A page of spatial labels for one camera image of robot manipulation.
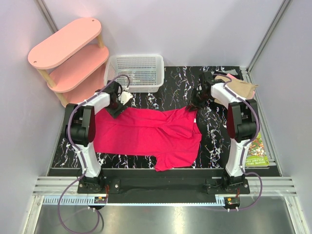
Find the red t shirt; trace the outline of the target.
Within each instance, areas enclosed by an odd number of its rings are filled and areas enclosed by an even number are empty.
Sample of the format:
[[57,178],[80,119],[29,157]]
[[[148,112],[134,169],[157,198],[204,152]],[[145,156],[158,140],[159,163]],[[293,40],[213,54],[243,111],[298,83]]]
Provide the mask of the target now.
[[191,166],[198,155],[201,132],[196,111],[127,108],[117,118],[107,110],[95,115],[97,153],[156,157],[156,171]]

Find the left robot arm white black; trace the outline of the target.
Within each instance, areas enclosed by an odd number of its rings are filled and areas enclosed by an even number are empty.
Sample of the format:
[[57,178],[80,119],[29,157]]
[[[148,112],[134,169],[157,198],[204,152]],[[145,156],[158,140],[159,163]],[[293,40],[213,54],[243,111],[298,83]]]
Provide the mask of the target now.
[[122,92],[122,86],[111,81],[104,90],[97,90],[82,104],[69,103],[65,107],[61,135],[72,144],[80,160],[81,190],[100,193],[108,188],[93,145],[96,136],[95,117],[99,111],[105,109],[111,117],[117,118],[126,109],[125,104],[120,101]]

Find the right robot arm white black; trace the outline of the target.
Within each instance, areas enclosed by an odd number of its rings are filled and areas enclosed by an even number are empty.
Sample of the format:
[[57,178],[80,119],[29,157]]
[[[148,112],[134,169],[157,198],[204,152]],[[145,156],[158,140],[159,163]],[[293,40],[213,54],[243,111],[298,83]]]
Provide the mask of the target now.
[[245,162],[251,143],[258,136],[260,123],[256,100],[247,99],[239,94],[230,84],[229,75],[199,75],[199,85],[192,90],[191,99],[186,109],[197,111],[203,109],[209,99],[217,99],[227,108],[227,133],[231,139],[230,154],[221,180],[207,188],[222,189],[226,193],[237,193],[245,182]]

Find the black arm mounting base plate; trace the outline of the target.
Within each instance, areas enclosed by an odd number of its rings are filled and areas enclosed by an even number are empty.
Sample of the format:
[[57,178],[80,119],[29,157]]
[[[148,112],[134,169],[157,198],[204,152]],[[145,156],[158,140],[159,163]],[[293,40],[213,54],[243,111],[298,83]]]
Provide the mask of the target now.
[[227,185],[218,177],[185,176],[104,176],[100,178],[83,178],[78,183],[79,194],[122,194],[128,191],[160,192],[189,191],[205,194],[248,195],[250,187],[247,179]]

